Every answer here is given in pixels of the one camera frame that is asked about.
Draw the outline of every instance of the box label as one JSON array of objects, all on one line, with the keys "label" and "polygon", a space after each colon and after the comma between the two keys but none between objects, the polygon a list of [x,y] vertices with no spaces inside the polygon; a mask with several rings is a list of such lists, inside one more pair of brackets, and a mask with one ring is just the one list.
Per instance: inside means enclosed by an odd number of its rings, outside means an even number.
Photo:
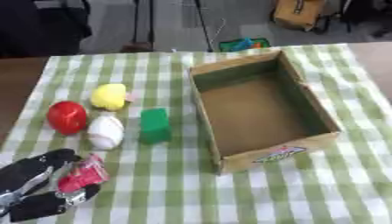
[{"label": "box label", "polygon": [[299,147],[282,147],[281,149],[270,153],[267,157],[259,157],[253,163],[266,163],[266,162],[274,162],[284,158],[291,157],[292,155],[299,153],[301,151],[305,151],[306,148]]}]

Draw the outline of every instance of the green checkered tablecloth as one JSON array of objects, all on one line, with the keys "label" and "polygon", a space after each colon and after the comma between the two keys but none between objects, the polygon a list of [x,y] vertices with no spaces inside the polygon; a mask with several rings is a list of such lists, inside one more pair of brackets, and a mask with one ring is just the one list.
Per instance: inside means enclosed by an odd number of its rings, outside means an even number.
[{"label": "green checkered tablecloth", "polygon": [[[343,133],[328,149],[220,177],[212,171],[186,71],[270,49],[51,57],[0,150],[1,165],[63,147],[91,151],[85,133],[63,137],[49,128],[45,114],[54,102],[80,102],[96,117],[92,90],[118,82],[136,100],[116,112],[126,127],[122,146],[97,152],[111,176],[101,192],[66,214],[31,223],[390,223],[389,103],[347,45],[281,49]],[[140,112],[155,107],[167,109],[173,138],[140,144]],[[8,216],[0,220],[8,222]]]}]

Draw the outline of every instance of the yellow lemon toy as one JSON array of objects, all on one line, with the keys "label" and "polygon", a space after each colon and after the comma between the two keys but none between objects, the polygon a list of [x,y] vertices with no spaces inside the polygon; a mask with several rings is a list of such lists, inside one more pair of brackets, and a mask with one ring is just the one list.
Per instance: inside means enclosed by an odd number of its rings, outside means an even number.
[{"label": "yellow lemon toy", "polygon": [[91,94],[91,103],[110,111],[121,109],[129,101],[126,87],[121,83],[101,85]]}]

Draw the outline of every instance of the open cardboard box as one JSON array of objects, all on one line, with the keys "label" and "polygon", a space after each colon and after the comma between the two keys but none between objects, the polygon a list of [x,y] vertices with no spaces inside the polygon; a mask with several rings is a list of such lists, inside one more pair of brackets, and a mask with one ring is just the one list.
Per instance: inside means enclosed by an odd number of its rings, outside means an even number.
[{"label": "open cardboard box", "polygon": [[318,149],[340,132],[283,52],[195,66],[190,74],[218,173]]}]

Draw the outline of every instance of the white baseball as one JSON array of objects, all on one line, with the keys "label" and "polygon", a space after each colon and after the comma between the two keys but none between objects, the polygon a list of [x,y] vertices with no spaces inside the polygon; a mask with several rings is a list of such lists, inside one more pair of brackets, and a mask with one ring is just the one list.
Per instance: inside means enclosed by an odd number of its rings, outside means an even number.
[{"label": "white baseball", "polygon": [[124,127],[112,115],[95,118],[88,127],[88,139],[99,150],[110,150],[120,144],[124,137]]}]

